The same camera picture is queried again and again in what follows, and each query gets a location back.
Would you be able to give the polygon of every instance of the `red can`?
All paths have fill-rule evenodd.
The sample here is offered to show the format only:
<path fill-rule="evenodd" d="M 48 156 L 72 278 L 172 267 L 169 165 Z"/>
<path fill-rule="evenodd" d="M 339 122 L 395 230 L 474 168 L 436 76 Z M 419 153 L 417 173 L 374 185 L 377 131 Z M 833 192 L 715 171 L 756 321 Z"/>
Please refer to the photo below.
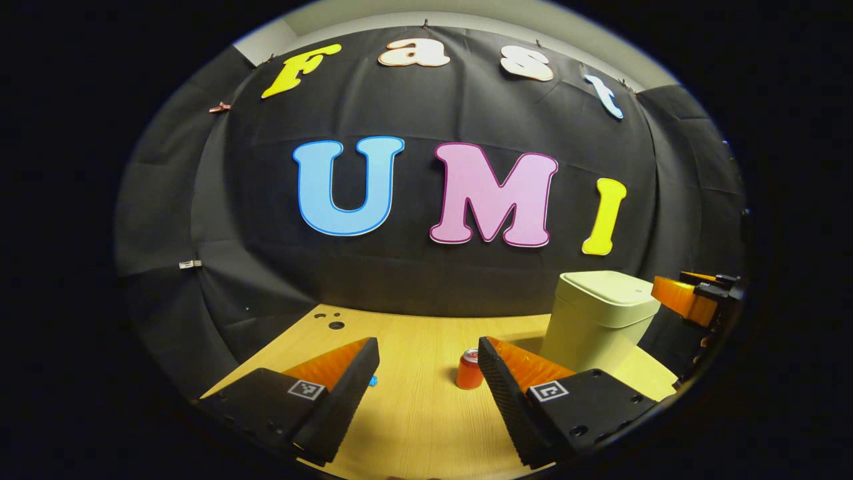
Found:
<path fill-rule="evenodd" d="M 479 370 L 477 349 L 465 350 L 459 359 L 459 371 L 456 373 L 456 386 L 460 389 L 476 389 L 483 383 L 483 373 Z"/>

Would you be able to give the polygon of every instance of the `letter m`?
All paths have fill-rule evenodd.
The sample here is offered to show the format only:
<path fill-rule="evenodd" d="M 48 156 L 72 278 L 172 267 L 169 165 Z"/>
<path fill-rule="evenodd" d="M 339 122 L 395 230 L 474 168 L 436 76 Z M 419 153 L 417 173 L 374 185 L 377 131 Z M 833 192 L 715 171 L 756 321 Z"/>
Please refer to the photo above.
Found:
<path fill-rule="evenodd" d="M 503 240 L 516 247 L 542 247 L 548 243 L 545 219 L 548 190 L 557 161 L 539 154 L 523 154 L 503 184 L 498 184 L 483 150 L 470 143 L 442 143 L 435 149 L 444 162 L 444 206 L 441 221 L 430 229 L 439 243 L 465 243 L 473 231 L 465 225 L 465 208 L 471 205 L 480 235 L 491 242 L 515 209 L 513 224 Z"/>

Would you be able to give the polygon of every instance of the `wooden table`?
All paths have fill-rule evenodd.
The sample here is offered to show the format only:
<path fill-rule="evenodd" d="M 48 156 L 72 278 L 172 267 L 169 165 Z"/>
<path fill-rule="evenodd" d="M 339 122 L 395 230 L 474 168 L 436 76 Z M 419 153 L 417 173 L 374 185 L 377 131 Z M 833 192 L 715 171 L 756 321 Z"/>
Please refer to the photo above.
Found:
<path fill-rule="evenodd" d="M 315 318 L 317 313 L 326 316 Z M 281 372 L 346 343 L 376 337 L 378 383 L 368 387 L 334 462 L 322 470 L 352 480 L 521 477 L 532 470 L 521 465 L 488 384 L 463 390 L 454 379 L 462 352 L 476 348 L 481 336 L 537 353 L 549 317 L 451 319 L 319 305 L 203 396 L 255 368 Z M 330 329 L 336 320 L 345 327 Z M 640 348 L 610 373 L 656 401 L 675 393 L 676 376 Z"/>

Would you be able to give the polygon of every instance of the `blue letter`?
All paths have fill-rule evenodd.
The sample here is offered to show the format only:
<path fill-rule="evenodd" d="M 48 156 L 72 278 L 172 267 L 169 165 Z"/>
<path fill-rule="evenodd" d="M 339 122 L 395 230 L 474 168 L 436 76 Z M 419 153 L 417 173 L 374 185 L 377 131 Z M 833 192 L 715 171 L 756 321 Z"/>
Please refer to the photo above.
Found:
<path fill-rule="evenodd" d="M 604 86 L 604 82 L 594 75 L 584 75 L 583 77 L 595 87 L 595 93 L 598 94 L 601 103 L 604 103 L 604 108 L 614 117 L 622 119 L 622 110 L 613 103 L 613 92 Z"/>
<path fill-rule="evenodd" d="M 391 212 L 394 155 L 403 151 L 396 137 L 367 137 L 356 150 L 368 157 L 367 193 L 355 210 L 341 210 L 332 200 L 332 163 L 344 146 L 324 140 L 300 145 L 293 151 L 299 164 L 299 211 L 312 228 L 327 235 L 350 237 L 372 231 Z"/>

